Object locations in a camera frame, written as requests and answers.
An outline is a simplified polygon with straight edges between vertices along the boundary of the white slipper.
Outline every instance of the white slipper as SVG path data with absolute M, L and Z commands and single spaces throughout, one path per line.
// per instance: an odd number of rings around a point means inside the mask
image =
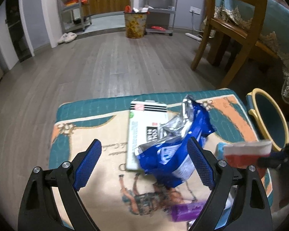
M 74 41 L 76 37 L 77 37 L 77 35 L 75 33 L 69 32 L 67 34 L 67 36 L 65 37 L 64 41 L 65 41 L 65 43 L 68 43 L 68 42 Z
M 65 38 L 67 37 L 67 33 L 64 33 L 58 41 L 58 44 L 64 43 Z

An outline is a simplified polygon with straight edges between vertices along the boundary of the wall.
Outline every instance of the wall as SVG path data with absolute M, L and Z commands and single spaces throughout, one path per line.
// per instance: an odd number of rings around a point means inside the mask
M 41 0 L 22 0 L 28 35 L 33 49 L 50 44 Z
M 58 40 L 63 34 L 59 18 L 58 1 L 41 0 L 41 3 L 48 38 L 51 47 L 54 48 L 58 45 Z
M 28 29 L 27 29 L 27 24 L 25 20 L 25 14 L 24 14 L 24 7 L 23 7 L 23 2 L 22 0 L 18 0 L 18 5 L 19 5 L 19 14 L 20 14 L 20 20 L 22 21 L 22 29 L 24 31 L 24 37 L 27 42 L 27 45 L 29 47 L 30 53 L 32 56 L 34 56 L 34 49 L 29 37 Z
M 0 6 L 0 67 L 4 72 L 7 72 L 14 67 L 19 59 L 15 52 L 5 20 L 6 10 L 4 0 Z
M 190 6 L 201 9 L 201 15 L 194 14 L 194 27 L 199 29 L 203 20 L 205 0 L 178 0 L 174 26 L 178 28 L 192 28 L 192 13 Z

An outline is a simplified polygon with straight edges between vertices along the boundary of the wooden chair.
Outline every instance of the wooden chair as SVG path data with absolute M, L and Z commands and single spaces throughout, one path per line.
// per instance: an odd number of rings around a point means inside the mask
M 236 58 L 231 68 L 229 69 L 228 73 L 226 74 L 226 76 L 224 77 L 223 81 L 218 86 L 218 88 L 227 87 L 248 58 L 265 62 L 265 58 L 261 55 L 262 52 L 266 52 L 269 56 L 273 57 L 274 59 L 279 58 L 272 50 L 270 50 L 267 46 L 258 41 L 267 8 L 267 0 L 241 0 L 241 1 L 249 3 L 255 7 L 254 16 L 252 19 L 249 32 L 244 31 L 243 29 L 237 27 L 234 24 L 227 23 L 222 19 L 214 18 L 215 0 L 208 0 L 207 3 L 208 4 L 207 25 L 205 27 L 203 38 L 196 53 L 196 56 L 191 64 L 191 69 L 195 70 L 197 68 L 199 61 L 203 55 L 203 52 L 206 48 L 212 28 L 221 33 L 220 34 L 221 37 L 218 39 L 217 43 L 219 44 L 219 48 L 215 48 L 215 54 L 225 52 L 227 47 L 225 45 L 225 41 L 229 42 L 230 38 L 233 38 L 242 45 L 240 52 L 236 55 Z

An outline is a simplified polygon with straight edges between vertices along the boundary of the power cord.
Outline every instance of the power cord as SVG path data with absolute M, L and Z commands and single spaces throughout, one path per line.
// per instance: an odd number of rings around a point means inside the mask
M 196 30 L 195 27 L 194 27 L 194 10 L 192 10 L 192 33 L 193 33 L 194 31 L 203 33 L 203 32 L 200 31 L 200 30 Z

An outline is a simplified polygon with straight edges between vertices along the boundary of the blue gripper pad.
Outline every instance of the blue gripper pad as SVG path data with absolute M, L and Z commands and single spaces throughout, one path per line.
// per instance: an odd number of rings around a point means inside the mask
M 208 186 L 212 190 L 215 187 L 213 169 L 192 139 L 187 141 L 187 152 L 194 163 L 203 185 Z
M 73 187 L 76 191 L 79 191 L 87 184 L 101 153 L 102 144 L 97 140 L 75 171 L 75 182 Z

